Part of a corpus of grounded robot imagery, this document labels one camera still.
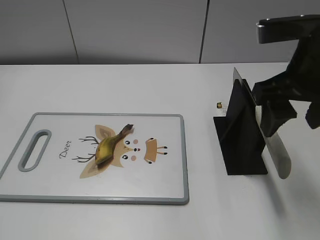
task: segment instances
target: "white table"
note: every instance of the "white table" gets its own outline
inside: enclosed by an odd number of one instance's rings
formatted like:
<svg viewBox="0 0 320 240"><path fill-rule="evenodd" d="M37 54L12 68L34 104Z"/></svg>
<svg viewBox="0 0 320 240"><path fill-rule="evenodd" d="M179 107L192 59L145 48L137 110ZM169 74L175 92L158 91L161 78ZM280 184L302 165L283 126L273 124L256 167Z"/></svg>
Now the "white table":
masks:
<svg viewBox="0 0 320 240"><path fill-rule="evenodd" d="M227 176L213 116L229 101L233 67L251 85L284 63L0 66L0 167L35 112L182 114L190 202L184 206L0 202L0 239L318 240L320 129L308 103L279 130L292 160L281 180Z"/></svg>

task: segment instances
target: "banana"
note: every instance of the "banana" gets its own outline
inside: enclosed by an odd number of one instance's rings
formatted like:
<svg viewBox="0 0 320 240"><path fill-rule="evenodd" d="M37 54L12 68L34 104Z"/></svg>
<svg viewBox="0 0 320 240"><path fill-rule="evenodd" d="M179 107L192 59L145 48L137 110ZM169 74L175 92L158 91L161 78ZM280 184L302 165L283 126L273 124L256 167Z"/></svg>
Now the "banana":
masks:
<svg viewBox="0 0 320 240"><path fill-rule="evenodd" d="M107 137L103 139L98 147L96 148L95 152L95 164L99 165L106 161L111 161L114 157L114 151L116 148L117 143L124 139L126 135L128 135L133 128L133 124L127 124L118 135L113 137Z"/></svg>

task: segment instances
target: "black knife stand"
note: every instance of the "black knife stand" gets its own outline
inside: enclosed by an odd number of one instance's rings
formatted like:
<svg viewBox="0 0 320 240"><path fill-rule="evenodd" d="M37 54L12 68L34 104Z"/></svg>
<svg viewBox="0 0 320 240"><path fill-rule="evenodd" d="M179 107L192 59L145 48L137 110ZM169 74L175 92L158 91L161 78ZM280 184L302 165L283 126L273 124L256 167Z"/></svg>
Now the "black knife stand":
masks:
<svg viewBox="0 0 320 240"><path fill-rule="evenodd" d="M236 79L226 116L213 118L228 175L267 174L261 157L264 138L255 117L255 101L245 79Z"/></svg>

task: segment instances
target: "small screw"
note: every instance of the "small screw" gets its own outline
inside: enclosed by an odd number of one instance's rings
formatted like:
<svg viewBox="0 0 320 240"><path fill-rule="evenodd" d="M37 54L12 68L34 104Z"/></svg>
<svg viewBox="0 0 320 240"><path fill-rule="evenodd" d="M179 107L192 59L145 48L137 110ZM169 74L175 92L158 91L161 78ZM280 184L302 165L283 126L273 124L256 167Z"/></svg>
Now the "small screw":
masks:
<svg viewBox="0 0 320 240"><path fill-rule="evenodd" d="M216 108L217 109L222 109L222 102L217 102L216 103Z"/></svg>

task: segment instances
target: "white cutting board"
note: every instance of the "white cutting board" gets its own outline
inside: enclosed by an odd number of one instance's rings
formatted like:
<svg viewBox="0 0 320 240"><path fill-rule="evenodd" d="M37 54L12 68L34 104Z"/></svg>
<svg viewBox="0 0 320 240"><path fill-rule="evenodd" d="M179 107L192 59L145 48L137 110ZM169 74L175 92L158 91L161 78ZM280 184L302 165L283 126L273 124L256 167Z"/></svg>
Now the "white cutting board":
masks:
<svg viewBox="0 0 320 240"><path fill-rule="evenodd" d="M118 143L114 163L97 171L94 158L86 163L75 159L89 157L97 147L91 144L94 141L79 139L92 136L100 142L96 128L118 134L127 124L133 124L134 130ZM30 141L42 130L49 130L51 137L38 165L30 171L19 170ZM147 149L151 138L153 146L167 148L145 159L154 150ZM2 169L0 194L3 201L186 204L183 118L178 114L36 113Z"/></svg>

